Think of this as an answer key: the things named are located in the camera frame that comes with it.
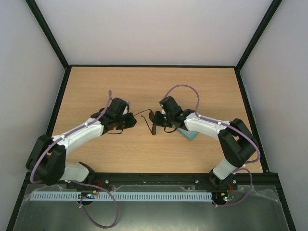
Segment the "dark aviator sunglasses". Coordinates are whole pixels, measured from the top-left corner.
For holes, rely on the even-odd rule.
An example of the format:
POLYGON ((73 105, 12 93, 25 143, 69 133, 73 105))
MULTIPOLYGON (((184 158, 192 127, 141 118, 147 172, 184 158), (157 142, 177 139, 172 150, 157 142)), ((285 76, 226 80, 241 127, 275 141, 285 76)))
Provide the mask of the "dark aviator sunglasses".
POLYGON ((143 115, 141 115, 141 117, 144 119, 144 121, 145 121, 145 123, 147 125, 147 128, 150 131, 150 133, 152 135, 155 135, 156 134, 156 123, 154 121, 155 114, 154 114, 152 109, 143 110, 141 112, 138 112, 138 113, 134 114, 133 116, 137 116, 137 115, 140 115, 140 114, 145 113, 145 112, 149 112, 148 119, 145 116, 143 116, 143 115))

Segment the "grey glasses case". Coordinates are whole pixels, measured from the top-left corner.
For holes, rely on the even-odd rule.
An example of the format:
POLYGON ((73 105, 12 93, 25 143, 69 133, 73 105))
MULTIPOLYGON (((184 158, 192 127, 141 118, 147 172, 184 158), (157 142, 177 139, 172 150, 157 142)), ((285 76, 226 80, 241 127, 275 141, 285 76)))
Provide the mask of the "grey glasses case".
POLYGON ((189 141, 192 141, 198 135, 198 132, 196 131, 184 130, 181 128, 179 128, 177 131, 189 141))

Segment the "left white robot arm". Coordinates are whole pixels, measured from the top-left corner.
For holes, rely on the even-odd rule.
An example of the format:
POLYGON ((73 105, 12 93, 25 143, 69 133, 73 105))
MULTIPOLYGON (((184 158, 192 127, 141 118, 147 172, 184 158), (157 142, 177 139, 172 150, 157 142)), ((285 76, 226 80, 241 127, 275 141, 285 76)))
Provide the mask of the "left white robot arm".
POLYGON ((67 157, 86 142, 114 129, 132 128, 136 119, 130 103, 120 98, 109 99, 106 107, 94 113, 81 125, 56 136, 41 135, 26 162, 30 182, 54 185, 59 181, 85 182, 93 169, 88 165, 67 162, 67 157))

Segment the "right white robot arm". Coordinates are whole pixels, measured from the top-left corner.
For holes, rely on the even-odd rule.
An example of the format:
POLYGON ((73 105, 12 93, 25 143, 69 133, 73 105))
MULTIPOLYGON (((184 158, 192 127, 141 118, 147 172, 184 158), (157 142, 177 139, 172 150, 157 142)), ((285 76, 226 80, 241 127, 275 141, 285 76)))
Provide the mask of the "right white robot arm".
POLYGON ((192 109, 182 110, 171 96, 159 103, 162 110, 149 114, 154 127, 194 131, 219 141, 224 157, 209 173, 209 182, 214 188, 225 185, 230 174, 248 164, 254 153, 259 153, 255 137, 242 120, 221 121, 192 109))

